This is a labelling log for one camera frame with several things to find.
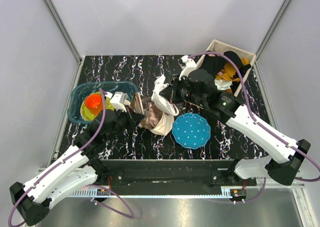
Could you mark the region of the white bra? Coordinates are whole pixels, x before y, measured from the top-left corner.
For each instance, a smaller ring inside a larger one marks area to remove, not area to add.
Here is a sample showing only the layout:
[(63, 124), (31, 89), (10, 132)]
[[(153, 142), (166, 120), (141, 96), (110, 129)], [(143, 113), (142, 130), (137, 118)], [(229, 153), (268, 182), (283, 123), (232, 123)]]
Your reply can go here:
[(164, 74), (155, 80), (151, 100), (154, 102), (155, 106), (164, 113), (172, 116), (178, 116), (180, 112), (176, 105), (170, 103), (167, 99), (160, 95), (160, 91), (169, 86), (168, 83), (165, 83), (165, 80), (166, 77)]

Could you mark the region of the pink beige bra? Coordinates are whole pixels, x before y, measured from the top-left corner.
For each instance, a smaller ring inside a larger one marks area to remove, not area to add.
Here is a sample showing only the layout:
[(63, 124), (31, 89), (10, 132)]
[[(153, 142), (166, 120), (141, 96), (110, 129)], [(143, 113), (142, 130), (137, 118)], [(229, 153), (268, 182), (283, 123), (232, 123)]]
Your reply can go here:
[(142, 99), (142, 108), (145, 115), (141, 122), (142, 127), (148, 130), (154, 129), (160, 122), (163, 112), (157, 108), (150, 97)]

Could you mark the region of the cream round laundry bag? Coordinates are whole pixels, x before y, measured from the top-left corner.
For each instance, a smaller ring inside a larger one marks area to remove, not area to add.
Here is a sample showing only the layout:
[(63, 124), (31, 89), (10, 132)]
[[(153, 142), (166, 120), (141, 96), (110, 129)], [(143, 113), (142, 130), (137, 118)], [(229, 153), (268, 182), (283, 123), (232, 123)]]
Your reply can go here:
[[(142, 97), (138, 92), (134, 93), (133, 100), (130, 104), (130, 107), (133, 109), (135, 113), (144, 114), (143, 104), (142, 104), (142, 99), (144, 98), (146, 97)], [(159, 123), (156, 125), (156, 127), (154, 129), (147, 129), (147, 130), (149, 130), (150, 132), (156, 135), (166, 136), (172, 130), (174, 120), (175, 119), (173, 115), (164, 113), (162, 111), (162, 118), (159, 121)]]

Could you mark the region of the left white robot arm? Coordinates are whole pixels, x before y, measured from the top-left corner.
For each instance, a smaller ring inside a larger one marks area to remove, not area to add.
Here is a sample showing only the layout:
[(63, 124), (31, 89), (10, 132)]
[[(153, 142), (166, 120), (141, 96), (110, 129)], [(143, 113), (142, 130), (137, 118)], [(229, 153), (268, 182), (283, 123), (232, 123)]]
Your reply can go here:
[(98, 157), (107, 138), (136, 129), (144, 117), (132, 109), (101, 111), (60, 158), (33, 179), (15, 182), (9, 192), (24, 224), (41, 222), (57, 203), (82, 187), (107, 183), (109, 168)]

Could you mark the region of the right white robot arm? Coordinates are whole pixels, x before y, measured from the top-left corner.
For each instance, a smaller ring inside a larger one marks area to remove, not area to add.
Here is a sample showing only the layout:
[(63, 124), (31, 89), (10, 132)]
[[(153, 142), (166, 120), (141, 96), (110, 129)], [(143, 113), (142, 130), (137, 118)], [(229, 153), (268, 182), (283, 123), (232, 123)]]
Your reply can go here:
[(159, 95), (168, 106), (188, 102), (202, 109), (207, 117), (241, 132), (268, 153), (263, 158), (235, 160), (227, 172), (230, 184), (271, 178), (290, 186), (297, 179), (311, 144), (285, 136), (253, 114), (242, 98), (218, 90), (214, 77), (206, 70), (193, 70), (182, 77), (174, 75), (171, 83), (160, 88)]

